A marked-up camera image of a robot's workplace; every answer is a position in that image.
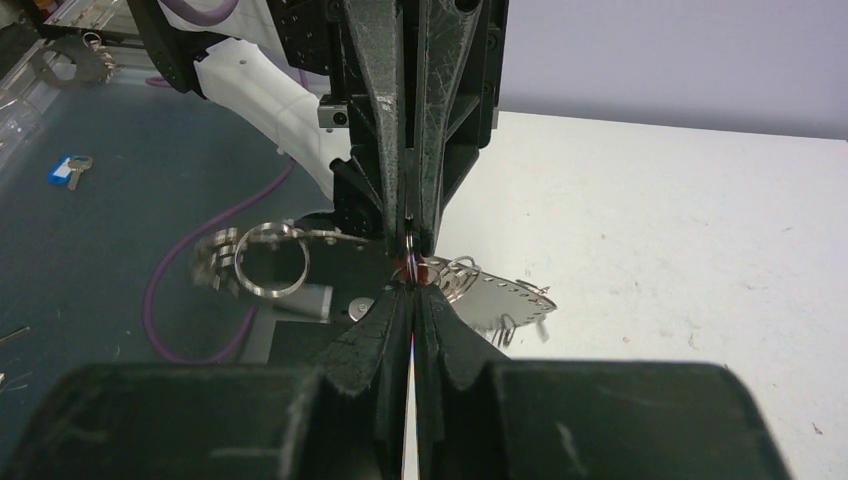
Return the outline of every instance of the purple cable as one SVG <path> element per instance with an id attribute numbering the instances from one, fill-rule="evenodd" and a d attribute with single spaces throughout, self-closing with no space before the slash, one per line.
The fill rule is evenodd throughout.
<path id="1" fill-rule="evenodd" d="M 187 365 L 205 365 L 210 363 L 219 363 L 232 355 L 232 353 L 238 348 L 241 344 L 242 339 L 245 334 L 247 334 L 247 330 L 250 328 L 250 324 L 253 321 L 253 317 L 256 315 L 256 306 L 251 306 L 250 310 L 247 311 L 247 314 L 244 317 L 244 321 L 242 321 L 242 325 L 239 328 L 236 336 L 230 341 L 230 343 L 224 347 L 223 350 L 216 353 L 212 357 L 206 360 L 193 361 L 186 360 L 184 358 L 179 357 L 177 354 L 168 350 L 165 344 L 162 343 L 162 340 L 159 339 L 159 335 L 156 334 L 156 327 L 153 325 L 153 298 L 156 295 L 156 287 L 159 285 L 159 281 L 162 279 L 162 275 L 165 274 L 165 270 L 171 266 L 174 262 L 174 259 L 177 258 L 177 255 L 187 246 L 189 246 L 192 242 L 196 241 L 200 238 L 206 231 L 214 228 L 217 224 L 229 219 L 230 217 L 237 215 L 244 211 L 245 209 L 252 207 L 257 202 L 267 197 L 268 194 L 277 189 L 286 179 L 291 175 L 291 172 L 294 170 L 295 161 L 292 159 L 289 162 L 289 165 L 283 170 L 283 173 L 280 174 L 279 177 L 274 179 L 267 187 L 263 188 L 258 193 L 254 194 L 252 197 L 244 200 L 239 203 L 235 207 L 230 208 L 229 210 L 224 211 L 223 213 L 213 217 L 208 222 L 204 223 L 200 228 L 195 230 L 194 232 L 188 234 L 185 238 L 180 240 L 171 251 L 165 255 L 165 258 L 159 262 L 159 266 L 156 267 L 156 270 L 153 272 L 153 276 L 150 277 L 150 282 L 147 284 L 147 289 L 144 291 L 144 301 L 142 303 L 142 313 L 141 316 L 144 319 L 144 332 L 147 334 L 147 338 L 150 340 L 150 343 L 153 344 L 153 348 L 159 352 L 164 359 L 172 362 L 172 363 L 182 363 Z"/>
<path id="2" fill-rule="evenodd" d="M 233 14 L 239 0 L 224 0 L 217 8 L 201 12 L 185 0 L 159 0 L 162 5 L 188 23 L 198 27 L 214 27 Z"/>

